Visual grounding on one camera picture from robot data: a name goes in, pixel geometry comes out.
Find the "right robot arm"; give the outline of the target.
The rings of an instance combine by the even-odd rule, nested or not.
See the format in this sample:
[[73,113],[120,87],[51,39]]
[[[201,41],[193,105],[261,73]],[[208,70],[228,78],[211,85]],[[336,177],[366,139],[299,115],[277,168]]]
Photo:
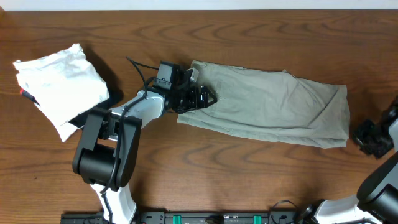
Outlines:
[[[364,121],[353,140],[367,155],[380,159],[397,150],[397,99],[378,123]],[[360,185],[357,194],[339,200],[322,200],[309,205],[300,215],[301,223],[397,223],[397,153],[388,158]]]

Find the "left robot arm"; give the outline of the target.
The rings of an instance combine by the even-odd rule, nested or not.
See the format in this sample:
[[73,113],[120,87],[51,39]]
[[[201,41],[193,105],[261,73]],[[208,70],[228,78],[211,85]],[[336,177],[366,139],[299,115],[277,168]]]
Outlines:
[[96,106],[87,114],[72,167],[96,192],[104,212],[80,218],[82,223],[132,223],[137,205],[129,181],[142,128],[168,111],[184,114],[217,102],[207,86],[198,84],[197,69],[161,62],[156,70],[157,76],[145,79],[143,88],[127,103],[110,109]]

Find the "khaki shorts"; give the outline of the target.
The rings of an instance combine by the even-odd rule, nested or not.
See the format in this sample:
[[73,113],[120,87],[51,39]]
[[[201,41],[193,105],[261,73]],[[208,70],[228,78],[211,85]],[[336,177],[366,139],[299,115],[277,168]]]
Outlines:
[[178,116],[178,123],[230,136],[324,149],[344,147],[350,112],[345,85],[297,78],[287,71],[264,72],[192,62],[198,84],[217,102]]

